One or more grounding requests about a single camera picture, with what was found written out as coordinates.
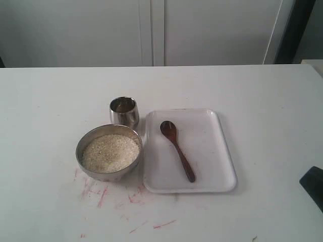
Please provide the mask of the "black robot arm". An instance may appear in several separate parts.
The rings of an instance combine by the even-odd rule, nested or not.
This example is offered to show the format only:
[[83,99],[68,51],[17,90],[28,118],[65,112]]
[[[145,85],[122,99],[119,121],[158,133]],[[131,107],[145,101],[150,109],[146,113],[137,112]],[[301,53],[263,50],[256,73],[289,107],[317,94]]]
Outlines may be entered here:
[[300,185],[305,189],[309,196],[313,199],[320,211],[323,211],[323,185],[322,185],[322,169],[313,166],[299,180]]

